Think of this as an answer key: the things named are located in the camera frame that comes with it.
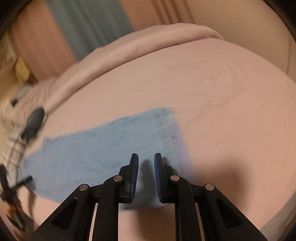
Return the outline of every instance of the pink blanket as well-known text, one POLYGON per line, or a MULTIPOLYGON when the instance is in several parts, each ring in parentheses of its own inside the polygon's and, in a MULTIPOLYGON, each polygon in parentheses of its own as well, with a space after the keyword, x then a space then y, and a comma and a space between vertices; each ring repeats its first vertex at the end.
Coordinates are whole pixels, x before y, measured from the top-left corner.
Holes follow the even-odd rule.
POLYGON ((57 92, 44 105, 46 113, 55 110, 74 92, 107 71, 162 48, 202 38, 223 39, 216 31, 195 24, 158 25, 128 34, 97 48, 59 79, 57 92))
MULTIPOLYGON (((187 41, 197 39, 199 30, 203 37, 220 38, 194 25, 153 27, 143 35, 126 36, 133 44, 120 39, 113 47, 96 50, 63 75, 65 85, 47 102, 48 121, 29 152, 39 149, 45 137, 170 107, 193 165, 193 181, 214 184, 269 241, 276 241, 295 207, 296 85, 246 49, 215 38, 178 44, 182 42, 170 40, 176 34, 162 33, 173 29, 187 41), (158 44, 149 47, 157 35, 158 44), (170 47, 164 48, 162 39, 170 47), (120 43, 126 43, 129 51, 120 43), (148 51, 141 52, 142 47, 148 51), (123 64, 126 56, 139 58, 123 64), (116 64, 108 68, 112 59, 116 64)), ((38 224, 58 206, 33 197, 25 188, 19 198, 38 224)), ((119 240, 174 240, 173 207, 121 212, 119 240)))

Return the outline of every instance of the blue cloth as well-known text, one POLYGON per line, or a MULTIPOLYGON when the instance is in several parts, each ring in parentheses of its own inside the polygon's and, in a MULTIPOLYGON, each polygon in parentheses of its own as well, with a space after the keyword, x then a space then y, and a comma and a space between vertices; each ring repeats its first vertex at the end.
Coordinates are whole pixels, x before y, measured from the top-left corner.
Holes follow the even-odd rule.
POLYGON ((47 0, 78 60, 133 32, 119 0, 47 0))
POLYGON ((91 130, 44 139, 42 147, 20 166, 20 178, 32 175, 28 188, 35 194, 62 202, 80 184, 102 184, 139 155, 136 195, 120 209, 159 207, 154 154, 160 152, 177 174, 187 177, 186 154, 180 144, 170 109, 156 108, 117 119, 91 130))

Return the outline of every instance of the mattress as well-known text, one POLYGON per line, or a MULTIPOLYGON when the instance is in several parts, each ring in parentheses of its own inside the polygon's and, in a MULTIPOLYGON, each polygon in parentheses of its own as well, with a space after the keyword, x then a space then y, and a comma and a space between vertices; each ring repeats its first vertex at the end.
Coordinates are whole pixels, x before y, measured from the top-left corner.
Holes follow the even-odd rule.
MULTIPOLYGON (((191 182, 215 185, 268 240, 277 240, 295 207, 296 85, 265 59, 226 41, 169 46, 95 78, 49 115, 28 153, 44 137, 159 106, 174 111, 193 166, 191 182)), ((19 198, 38 224, 59 205, 26 188, 19 198)), ((171 205, 119 213, 119 240, 174 237, 171 205)))

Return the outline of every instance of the blue gripper pad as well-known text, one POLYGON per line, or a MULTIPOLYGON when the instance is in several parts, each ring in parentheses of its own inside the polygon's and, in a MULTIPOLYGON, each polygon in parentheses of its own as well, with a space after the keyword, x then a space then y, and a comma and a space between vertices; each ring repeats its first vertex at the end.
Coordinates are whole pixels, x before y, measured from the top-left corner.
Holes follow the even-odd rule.
POLYGON ((156 154, 154 155, 154 171, 155 171, 155 177, 156 177, 157 195, 159 198, 159 202, 162 202, 162 200, 163 200, 162 183, 161 183, 160 170, 159 170, 159 165, 158 165, 156 154))
POLYGON ((133 199, 134 199, 135 193, 136 193, 138 169, 139 169, 139 156, 137 155, 135 167, 133 169, 133 176, 132 176, 132 180, 131 180, 131 202, 133 202, 133 199))

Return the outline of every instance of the black clip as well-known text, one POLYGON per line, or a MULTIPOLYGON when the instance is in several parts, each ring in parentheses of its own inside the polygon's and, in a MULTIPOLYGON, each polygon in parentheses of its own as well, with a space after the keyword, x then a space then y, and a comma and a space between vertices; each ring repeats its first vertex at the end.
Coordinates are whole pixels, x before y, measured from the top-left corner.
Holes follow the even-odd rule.
POLYGON ((95 205, 92 240, 118 240, 118 205, 132 203, 135 197, 139 157, 132 154, 130 164, 103 184, 82 184, 41 224, 29 241, 89 240, 95 205))
POLYGON ((4 165, 0 165, 0 183, 3 189, 3 193, 1 194, 1 199, 4 202, 7 202, 9 206, 11 206, 14 211, 12 211, 12 215, 15 219, 12 220, 8 215, 9 221, 18 229, 26 230, 26 222, 22 217, 22 214, 18 210, 17 205, 17 190, 19 187, 26 185, 28 182, 32 181, 32 177, 29 176, 26 179, 22 180, 21 182, 17 183, 14 187, 10 188, 7 181, 7 171, 4 165))
POLYGON ((202 236, 206 241, 267 241, 212 184, 201 187, 174 175, 160 153, 154 156, 154 168, 159 201, 175 204, 176 241, 201 241, 202 236))

